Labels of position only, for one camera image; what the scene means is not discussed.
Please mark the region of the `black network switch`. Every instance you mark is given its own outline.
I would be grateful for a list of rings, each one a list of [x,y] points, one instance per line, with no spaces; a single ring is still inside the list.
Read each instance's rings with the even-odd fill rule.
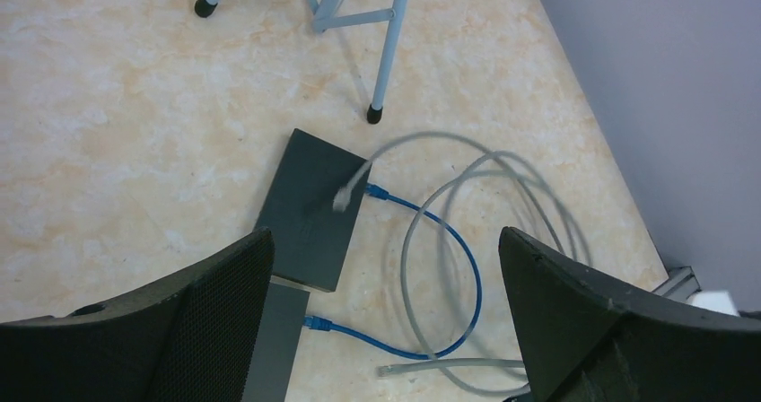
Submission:
[[[272,232],[274,275],[326,293],[336,290],[369,174],[360,178],[345,211],[334,211],[333,201],[365,163],[358,155],[293,130],[256,222]]]

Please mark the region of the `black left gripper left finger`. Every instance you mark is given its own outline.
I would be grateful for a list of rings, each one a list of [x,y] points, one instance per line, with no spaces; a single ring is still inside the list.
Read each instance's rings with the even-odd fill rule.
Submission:
[[[1,326],[4,401],[238,401],[275,258],[258,229],[67,316]]]

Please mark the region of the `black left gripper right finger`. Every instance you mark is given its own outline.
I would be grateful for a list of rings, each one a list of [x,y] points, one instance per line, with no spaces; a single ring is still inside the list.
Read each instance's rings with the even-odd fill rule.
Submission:
[[[650,293],[502,230],[534,401],[757,401],[760,323]]]

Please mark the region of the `black mat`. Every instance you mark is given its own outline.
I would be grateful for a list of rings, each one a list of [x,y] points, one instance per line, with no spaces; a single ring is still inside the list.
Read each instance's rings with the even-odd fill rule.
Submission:
[[[251,357],[243,401],[284,401],[310,294],[272,283]]]

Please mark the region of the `light blue tripod stand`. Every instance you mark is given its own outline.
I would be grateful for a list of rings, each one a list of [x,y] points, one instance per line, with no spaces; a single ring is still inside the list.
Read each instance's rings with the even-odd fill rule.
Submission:
[[[225,71],[249,72],[260,92],[283,88],[299,103],[334,99],[370,125],[381,122],[408,0],[341,13],[353,0],[186,0],[191,49],[228,55]]]

